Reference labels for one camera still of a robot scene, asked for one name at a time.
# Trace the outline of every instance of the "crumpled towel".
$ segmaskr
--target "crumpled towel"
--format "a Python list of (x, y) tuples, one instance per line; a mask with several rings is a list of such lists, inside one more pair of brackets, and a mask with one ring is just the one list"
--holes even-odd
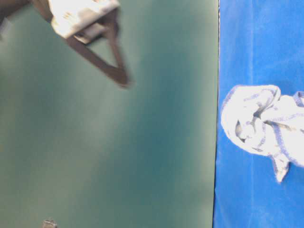
[(281, 96), (275, 85), (237, 85), (223, 102), (221, 125), (238, 147), (270, 157), (279, 183), (289, 162), (304, 167), (304, 92)]

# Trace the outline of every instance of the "blue fabric surface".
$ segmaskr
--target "blue fabric surface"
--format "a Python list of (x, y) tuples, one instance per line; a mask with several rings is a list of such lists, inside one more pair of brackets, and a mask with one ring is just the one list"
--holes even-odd
[[(300, 0), (221, 0), (219, 107), (238, 84), (304, 90), (303, 12)], [(278, 184), (271, 160), (235, 146), (219, 123), (213, 227), (303, 227), (304, 169), (291, 164)]]

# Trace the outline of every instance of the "dark green table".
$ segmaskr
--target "dark green table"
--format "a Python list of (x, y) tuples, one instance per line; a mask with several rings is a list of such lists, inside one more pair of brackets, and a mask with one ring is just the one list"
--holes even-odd
[[(33, 9), (4, 35), (0, 227), (211, 227), (217, 4), (121, 4), (128, 91)], [(111, 59), (105, 44), (93, 49)]]

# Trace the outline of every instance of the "green surface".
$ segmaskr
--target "green surface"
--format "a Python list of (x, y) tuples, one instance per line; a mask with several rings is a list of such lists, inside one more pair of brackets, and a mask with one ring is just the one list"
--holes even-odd
[(121, 4), (128, 91), (33, 9), (13, 19), (0, 43), (0, 227), (211, 227), (217, 3)]

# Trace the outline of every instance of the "small dark object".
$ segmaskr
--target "small dark object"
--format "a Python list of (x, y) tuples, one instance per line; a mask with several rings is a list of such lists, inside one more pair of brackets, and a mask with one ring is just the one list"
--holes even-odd
[(42, 228), (58, 228), (58, 225), (54, 220), (47, 219), (42, 222)]

